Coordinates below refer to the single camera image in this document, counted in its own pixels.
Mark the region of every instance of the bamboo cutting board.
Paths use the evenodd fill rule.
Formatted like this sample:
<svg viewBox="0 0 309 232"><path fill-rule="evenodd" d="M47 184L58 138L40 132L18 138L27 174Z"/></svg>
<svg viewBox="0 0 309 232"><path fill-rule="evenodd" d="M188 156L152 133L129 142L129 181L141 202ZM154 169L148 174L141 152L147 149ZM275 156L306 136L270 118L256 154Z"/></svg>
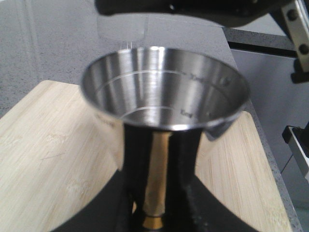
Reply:
<svg viewBox="0 0 309 232"><path fill-rule="evenodd" d="M116 170L104 150L78 86L41 82L0 120L0 231L50 231L77 213ZM200 147L196 174L257 230L292 231L249 113Z"/></svg>

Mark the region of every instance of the stainless steel measuring cup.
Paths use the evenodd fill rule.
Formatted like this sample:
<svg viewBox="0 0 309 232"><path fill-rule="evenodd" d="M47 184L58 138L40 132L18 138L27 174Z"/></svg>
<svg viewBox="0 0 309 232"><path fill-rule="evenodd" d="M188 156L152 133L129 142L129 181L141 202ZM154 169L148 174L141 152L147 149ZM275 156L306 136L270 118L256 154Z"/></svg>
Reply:
<svg viewBox="0 0 309 232"><path fill-rule="evenodd" d="M153 46L93 62L81 88L104 152L114 157L128 198L136 203L128 226L176 229L175 218L190 208L187 187L201 134L215 140L239 116L249 97L245 79L208 56Z"/></svg>

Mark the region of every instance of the wooden cutting board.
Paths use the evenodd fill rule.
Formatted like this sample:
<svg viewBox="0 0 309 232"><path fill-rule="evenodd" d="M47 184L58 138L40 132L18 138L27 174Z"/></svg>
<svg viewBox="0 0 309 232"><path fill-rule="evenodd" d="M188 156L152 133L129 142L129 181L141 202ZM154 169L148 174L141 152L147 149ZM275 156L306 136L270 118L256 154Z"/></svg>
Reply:
<svg viewBox="0 0 309 232"><path fill-rule="evenodd" d="M78 86L37 85L0 120L0 231L50 231L77 213L116 170L104 150ZM292 231L249 113L201 146L196 174L257 230Z"/></svg>

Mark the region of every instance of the black bolt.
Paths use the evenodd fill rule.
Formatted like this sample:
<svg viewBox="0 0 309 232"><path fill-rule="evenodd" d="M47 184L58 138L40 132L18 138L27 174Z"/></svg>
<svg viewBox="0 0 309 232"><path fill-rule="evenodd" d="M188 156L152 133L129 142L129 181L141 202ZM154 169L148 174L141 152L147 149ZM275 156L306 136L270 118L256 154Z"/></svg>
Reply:
<svg viewBox="0 0 309 232"><path fill-rule="evenodd" d="M286 14L289 18L290 21L294 21L298 17L298 13L296 10L289 10L288 13Z"/></svg>
<svg viewBox="0 0 309 232"><path fill-rule="evenodd" d="M309 47L306 44L300 45L298 49L299 49L300 53L303 54L303 55L306 55L306 54L309 53Z"/></svg>

